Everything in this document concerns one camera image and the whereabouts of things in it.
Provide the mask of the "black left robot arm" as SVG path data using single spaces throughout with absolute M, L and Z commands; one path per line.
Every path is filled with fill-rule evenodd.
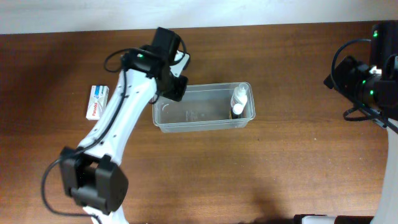
M 148 104 L 160 97 L 179 102 L 188 78 L 182 72 L 190 55 L 174 31 L 158 27 L 149 45 L 117 51 L 118 85 L 89 134 L 73 149 L 65 147 L 58 164 L 65 195 L 93 223 L 126 223 L 123 201 L 128 179 L 120 168 L 124 149 Z

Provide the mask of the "clear plastic container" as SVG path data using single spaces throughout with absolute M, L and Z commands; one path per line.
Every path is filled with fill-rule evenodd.
M 246 90 L 248 101 L 239 119 L 231 119 L 234 89 Z M 256 116 L 254 96 L 248 82 L 189 85 L 180 102 L 161 97 L 152 106 L 155 126 L 164 133 L 243 128 Z

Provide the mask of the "dark syrup bottle white cap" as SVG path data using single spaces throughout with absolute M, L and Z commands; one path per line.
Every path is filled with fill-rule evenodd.
M 236 103 L 231 107 L 229 112 L 229 119 L 240 119 L 243 117 L 244 106 L 242 104 Z

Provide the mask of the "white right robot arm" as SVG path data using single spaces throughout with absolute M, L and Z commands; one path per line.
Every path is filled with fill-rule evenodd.
M 294 223 L 397 223 L 397 21 L 373 25 L 369 62 L 352 56 L 337 61 L 339 54 L 359 39 L 343 44 L 334 54 L 324 84 L 352 102 L 343 113 L 346 121 L 372 121 L 387 131 L 387 163 L 382 194 L 373 216 L 300 214 Z

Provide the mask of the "white squeeze bottle clear cap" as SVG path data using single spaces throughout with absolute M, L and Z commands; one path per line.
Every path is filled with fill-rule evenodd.
M 248 101 L 248 90 L 249 85 L 247 83 L 240 83 L 234 90 L 231 97 L 231 107 L 236 104 L 240 104 L 243 107 L 246 106 Z

